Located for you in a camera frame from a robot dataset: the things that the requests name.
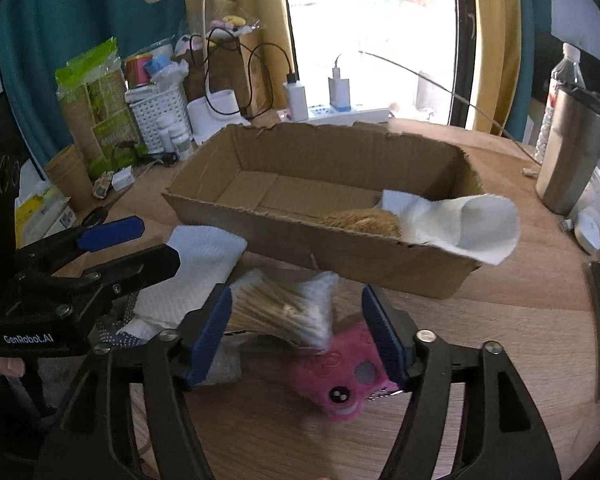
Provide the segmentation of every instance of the wire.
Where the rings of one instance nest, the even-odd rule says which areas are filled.
[[[253,57],[255,56],[255,57],[257,57],[262,62],[262,66],[263,66],[264,70],[267,73],[267,79],[269,81],[269,92],[270,92],[271,98],[270,98],[270,104],[267,106],[267,108],[265,108],[264,110],[262,110],[259,113],[255,114],[254,116],[248,118],[250,120],[253,120],[256,117],[259,117],[260,115],[265,114],[266,112],[268,112],[269,110],[271,110],[273,108],[273,99],[274,99],[274,96],[273,96],[273,81],[272,81],[272,78],[271,78],[271,73],[269,71],[269,68],[267,67],[267,64],[264,62],[264,60],[260,56],[258,56],[256,54],[256,51],[259,48],[262,48],[262,47],[264,47],[266,45],[268,45],[268,46],[275,46],[276,48],[278,48],[285,55],[285,60],[286,60],[286,63],[288,65],[288,67],[289,67],[289,72],[291,73],[292,72],[292,66],[291,66],[291,62],[289,60],[289,57],[288,57],[286,51],[281,46],[279,46],[278,44],[275,44],[275,43],[268,43],[268,42],[260,43],[260,44],[256,45],[253,48],[253,50],[252,50],[252,49],[250,49],[249,47],[243,45],[240,42],[240,37],[239,36],[234,36],[230,31],[226,30],[225,28],[221,28],[221,27],[215,27],[215,28],[213,28],[209,32],[209,35],[206,38],[207,51],[209,50],[209,47],[210,47],[211,36],[215,33],[216,30],[221,30],[225,34],[227,34],[229,36],[229,38],[234,42],[235,48],[228,48],[225,44],[218,43],[216,49],[212,50],[211,52],[209,52],[207,54],[206,59],[203,60],[203,63],[205,63],[205,65],[206,65],[206,69],[205,69],[205,81],[207,80],[208,74],[209,74],[209,59],[211,58],[211,55],[214,52],[216,52],[216,50],[218,50],[218,47],[219,48],[223,48],[225,50],[228,50],[230,52],[236,52],[237,50],[240,50],[240,48],[244,48],[244,49],[246,49],[246,50],[248,50],[250,52],[249,59],[248,59],[248,62],[247,62],[247,72],[248,72],[248,77],[249,77],[249,102],[246,104],[246,106],[243,106],[243,107],[241,107],[241,106],[238,105],[238,110],[236,112],[221,112],[220,110],[217,110],[213,106],[213,104],[211,103],[211,100],[209,99],[209,94],[206,92],[206,88],[205,88],[206,103],[208,104],[208,106],[216,114],[219,114],[219,115],[222,115],[222,116],[232,116],[232,115],[235,115],[236,113],[240,113],[241,114],[243,110],[246,111],[246,109],[249,106],[251,106],[251,103],[253,102],[253,75],[251,74],[251,61],[253,60]]]
[[[207,43],[208,43],[209,41],[211,41],[211,40],[210,40],[210,38],[211,38],[211,37],[214,35],[214,33],[216,32],[216,30],[220,30],[220,31],[224,32],[225,34],[227,34],[227,36],[228,36],[228,39],[229,39],[229,40],[231,40],[231,41],[230,41],[230,42],[222,42],[222,43],[220,43],[220,42],[219,42],[219,43],[216,45],[216,48],[215,48],[215,49],[213,49],[213,50],[211,50],[211,51],[208,53],[208,55],[207,55],[206,59],[203,59],[203,63],[205,63],[205,64],[206,64],[206,70],[205,70],[205,79],[207,78],[207,76],[208,76],[208,72],[209,72],[209,69],[210,69],[210,68],[209,68],[209,63],[208,63],[208,62],[209,62],[209,60],[210,60],[210,58],[211,58],[211,55],[212,55],[214,52],[218,51],[219,49],[227,50],[227,51],[229,51],[229,52],[236,52],[236,51],[240,50],[241,48],[244,48],[244,49],[246,49],[246,50],[248,50],[248,51],[250,52],[250,56],[249,56],[248,63],[247,63],[247,72],[248,72],[248,78],[249,78],[249,101],[248,101],[248,102],[247,102],[247,104],[246,104],[246,105],[244,105],[244,106],[240,106],[240,105],[238,105],[238,110],[237,110],[237,112],[231,112],[231,113],[227,113],[227,112],[221,112],[220,110],[217,110],[217,109],[216,109],[216,108],[213,106],[213,104],[211,103],[211,101],[210,101],[210,99],[209,99],[209,95],[208,95],[208,94],[205,92],[205,99],[206,99],[206,102],[207,102],[207,104],[209,105],[209,107],[210,107],[210,108],[211,108],[211,109],[212,109],[212,110],[213,110],[215,113],[217,113],[217,114],[219,114],[219,115],[224,115],[224,116],[232,116],[232,115],[235,115],[236,113],[240,113],[240,114],[242,114],[242,113],[245,113],[245,114],[246,114],[246,111],[247,111],[247,109],[248,109],[248,108],[251,106],[251,103],[253,102],[253,74],[251,73],[251,61],[253,60],[253,57],[255,56],[256,58],[258,58],[258,59],[260,60],[260,62],[262,63],[263,69],[264,69],[264,70],[265,70],[265,72],[266,72],[267,79],[268,79],[268,81],[269,81],[269,91],[270,91],[270,95],[271,95],[271,102],[270,102],[270,105],[269,105],[269,106],[268,106],[266,109],[264,109],[263,111],[261,111],[261,112],[257,113],[257,114],[256,114],[256,115],[254,115],[253,117],[250,117],[250,118],[249,118],[249,117],[247,117],[247,119],[249,119],[249,120],[253,120],[254,118],[256,118],[256,117],[259,117],[259,116],[260,116],[260,115],[262,115],[263,113],[266,113],[266,112],[268,112],[269,110],[271,110],[271,109],[273,108],[273,81],[272,81],[272,79],[271,79],[271,73],[270,73],[270,71],[269,71],[269,68],[267,67],[266,63],[264,63],[264,60],[263,60],[263,59],[262,59],[260,56],[258,56],[257,54],[255,54],[255,53],[254,53],[254,51],[255,51],[255,50],[256,50],[256,49],[257,49],[257,48],[258,48],[260,45],[257,45],[256,47],[254,47],[254,49],[251,49],[251,48],[249,48],[248,46],[246,46],[246,45],[244,45],[244,44],[242,44],[242,43],[240,42],[240,37],[239,37],[239,36],[235,36],[235,35],[234,35],[234,34],[232,34],[230,31],[226,30],[225,28],[221,28],[221,27],[214,27],[214,28],[212,28],[212,29],[211,29],[211,31],[209,32],[208,38],[207,38]],[[229,46],[227,45],[227,43],[233,43],[233,44],[235,45],[235,48],[229,48]],[[195,66],[195,61],[194,61],[193,51],[191,51],[191,52],[190,52],[190,56],[191,56],[191,60],[192,60],[192,62],[193,62],[193,64],[194,64],[194,66]]]
[[[507,139],[512,140],[513,143],[516,145],[516,147],[525,154],[526,157],[528,157],[530,160],[532,160],[534,163],[536,163],[538,166],[540,166],[540,163],[535,160],[534,156],[531,155],[529,152],[527,152],[527,150],[525,150],[520,144],[518,144],[518,142],[516,141],[516,139],[507,131],[504,129],[504,127],[498,123],[494,118],[492,118],[491,116],[489,116],[486,112],[483,112],[482,110],[480,110],[480,108],[478,108],[477,106],[471,104],[467,99],[465,99],[464,97],[462,97],[461,95],[457,94],[456,92],[453,92],[452,90],[449,90],[447,88],[445,88],[444,86],[442,86],[440,83],[433,81],[433,79],[430,79],[429,77],[416,72],[415,70],[412,70],[411,68],[407,68],[404,65],[401,65],[398,62],[392,61],[391,59],[387,59],[386,57],[383,56],[379,56],[378,54],[373,54],[371,52],[365,52],[364,50],[359,50],[358,51],[360,54],[365,54],[366,56],[372,56],[378,59],[381,59],[382,61],[386,61],[387,63],[391,63],[392,65],[398,66],[400,68],[405,69],[407,72],[411,72],[413,75],[416,75],[417,77],[421,77],[423,78],[425,81],[430,82],[432,85],[437,86],[438,88],[440,88],[441,90],[444,90],[445,92],[448,92],[449,94],[451,94],[455,99],[458,99],[461,103],[470,106],[471,108],[474,108],[476,112],[478,112],[480,115],[484,116],[485,118],[487,118],[488,120],[491,121],[491,123],[494,124],[494,126],[497,127],[497,129],[499,129],[500,133],[504,136],[507,137]],[[335,61],[335,66],[338,66],[338,58],[342,56],[342,54],[339,54],[338,57],[336,58]]]
[[[196,58],[193,57],[193,38],[202,38],[202,34],[191,34],[189,36],[189,55],[191,57],[191,64],[195,68],[195,66],[196,66]]]

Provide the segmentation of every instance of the white power adapter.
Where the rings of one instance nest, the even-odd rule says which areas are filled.
[[[289,116],[295,123],[305,121],[309,118],[309,110],[306,106],[306,93],[304,86],[298,81],[296,74],[289,73],[286,83],[282,85],[285,89],[286,104],[289,107]]]
[[[339,112],[351,110],[349,80],[340,78],[340,69],[333,67],[333,77],[329,78],[329,103]]]

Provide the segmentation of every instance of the bottle cap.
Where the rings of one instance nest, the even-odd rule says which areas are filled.
[[[155,120],[155,125],[160,129],[164,129],[170,124],[173,124],[176,121],[176,116],[172,112],[167,112],[158,116]]]
[[[580,62],[580,50],[569,43],[562,44],[562,53],[564,57],[571,59],[575,63]]]

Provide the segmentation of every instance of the power strip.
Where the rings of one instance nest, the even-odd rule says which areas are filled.
[[[366,121],[369,123],[385,123],[391,118],[389,108],[375,108],[373,110],[362,110],[351,107],[347,112],[339,112],[332,106],[309,106],[309,118],[299,123],[307,124],[339,124],[340,126],[351,126],[356,121]]]

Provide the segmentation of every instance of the yellow curtain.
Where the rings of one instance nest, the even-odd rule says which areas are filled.
[[[504,126],[520,72],[520,0],[475,0],[475,6],[477,41],[471,102]],[[473,109],[466,127],[500,133],[491,121]]]
[[[248,15],[258,18],[262,23],[260,39],[267,43],[281,46],[289,56],[293,65],[291,54],[291,37],[286,15],[286,0],[230,0],[243,8]],[[187,14],[190,18],[200,16],[202,0],[186,0]],[[286,81],[288,65],[284,55],[275,47],[265,46],[258,49],[258,54],[267,64],[274,91],[274,107],[286,107],[286,99],[282,83]]]

